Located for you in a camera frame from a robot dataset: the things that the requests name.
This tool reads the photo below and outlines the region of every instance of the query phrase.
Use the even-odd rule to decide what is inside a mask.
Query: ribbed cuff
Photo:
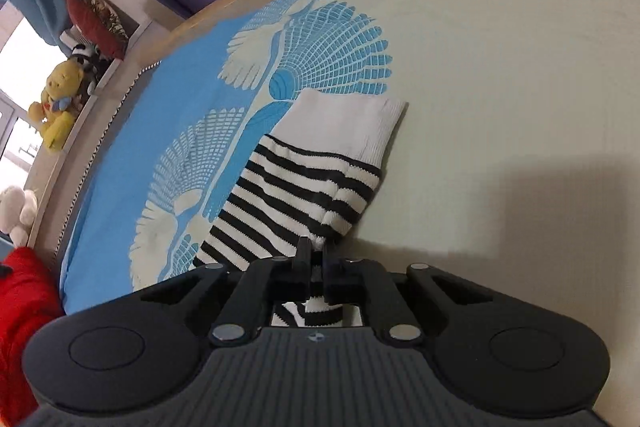
[[[271,136],[300,149],[330,152],[380,167],[404,102],[384,95],[303,89]]]

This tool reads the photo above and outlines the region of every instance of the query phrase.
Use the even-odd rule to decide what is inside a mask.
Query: white plush toy
[[[38,213],[33,190],[7,187],[0,192],[0,232],[8,234],[14,247],[24,247]]]

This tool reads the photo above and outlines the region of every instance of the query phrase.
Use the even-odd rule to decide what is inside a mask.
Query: red sleeve
[[[49,271],[30,248],[16,248],[0,279],[0,421],[21,422],[37,403],[22,373],[22,352],[33,334],[63,314]]]

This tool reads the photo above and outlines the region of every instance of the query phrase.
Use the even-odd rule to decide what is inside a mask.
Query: red fabric
[[[66,0],[66,9],[71,22],[78,26],[82,35],[108,57],[124,60],[125,43],[121,42],[82,0]]]
[[[0,279],[0,423],[13,427],[37,403],[22,372],[22,352],[33,334],[63,314],[49,271],[30,248],[4,261],[14,271]]]

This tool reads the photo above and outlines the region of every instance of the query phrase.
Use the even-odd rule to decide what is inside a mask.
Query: black and white striped sock
[[[404,103],[384,96],[302,91],[263,136],[193,261],[246,270],[251,261],[293,256],[300,237],[315,250],[357,222],[380,183],[386,144]],[[319,276],[319,267],[314,268]],[[275,307],[273,325],[342,324],[321,295]]]

